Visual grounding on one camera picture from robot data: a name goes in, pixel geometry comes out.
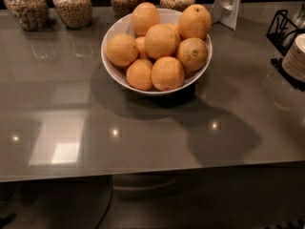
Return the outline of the white stand sign holder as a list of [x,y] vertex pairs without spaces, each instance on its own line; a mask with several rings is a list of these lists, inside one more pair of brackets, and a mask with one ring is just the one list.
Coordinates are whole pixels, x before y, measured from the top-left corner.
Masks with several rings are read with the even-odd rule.
[[211,9],[213,23],[220,23],[234,31],[240,3],[241,0],[214,0]]

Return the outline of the glass jar far left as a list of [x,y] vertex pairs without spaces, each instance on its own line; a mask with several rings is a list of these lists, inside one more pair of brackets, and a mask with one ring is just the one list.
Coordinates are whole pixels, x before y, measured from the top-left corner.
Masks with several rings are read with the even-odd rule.
[[4,4],[24,31],[41,31],[50,24],[47,0],[4,0]]

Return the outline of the small hidden middle orange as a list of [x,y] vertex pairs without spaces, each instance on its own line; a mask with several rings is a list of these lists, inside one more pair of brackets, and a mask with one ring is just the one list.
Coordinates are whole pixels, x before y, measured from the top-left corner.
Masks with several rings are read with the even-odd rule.
[[142,59],[149,59],[150,57],[146,52],[144,40],[144,36],[139,36],[135,39],[138,48],[138,57]]

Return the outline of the stack of white plates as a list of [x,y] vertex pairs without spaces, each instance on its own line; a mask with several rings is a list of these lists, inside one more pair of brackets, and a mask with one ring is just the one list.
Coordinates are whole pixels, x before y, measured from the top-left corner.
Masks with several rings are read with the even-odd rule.
[[305,33],[295,38],[283,59],[282,67],[289,76],[305,83]]

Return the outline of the orange right with stem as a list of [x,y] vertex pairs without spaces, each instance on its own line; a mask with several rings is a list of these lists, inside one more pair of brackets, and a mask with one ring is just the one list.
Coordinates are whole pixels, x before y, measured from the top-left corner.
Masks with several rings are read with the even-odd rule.
[[175,57],[186,71],[195,72],[206,64],[208,48],[202,39],[188,38],[179,44]]

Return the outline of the white ceramic bowl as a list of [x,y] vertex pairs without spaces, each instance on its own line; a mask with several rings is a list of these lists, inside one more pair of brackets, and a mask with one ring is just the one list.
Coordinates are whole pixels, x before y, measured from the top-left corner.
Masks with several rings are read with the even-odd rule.
[[161,92],[157,90],[155,87],[152,87],[149,91],[141,91],[137,90],[134,87],[132,87],[128,81],[126,76],[126,69],[125,68],[119,68],[113,65],[113,63],[108,59],[106,56],[106,46],[107,43],[117,34],[119,33],[126,33],[130,35],[132,38],[135,38],[135,33],[132,29],[132,16],[130,14],[124,16],[123,18],[116,21],[106,32],[104,39],[101,43],[101,59],[104,65],[105,70],[108,72],[108,74],[111,76],[111,78],[117,82],[122,87],[125,87],[126,89],[143,94],[143,95],[149,95],[149,96],[161,96],[166,94],[173,94],[178,91],[181,91],[189,86],[191,86],[194,82],[196,82],[203,74],[204,72],[209,68],[210,62],[213,57],[213,44],[211,37],[209,35],[206,36],[204,39],[204,42],[207,46],[208,50],[208,57],[206,63],[196,72],[193,73],[186,73],[185,74],[185,80],[181,87]]

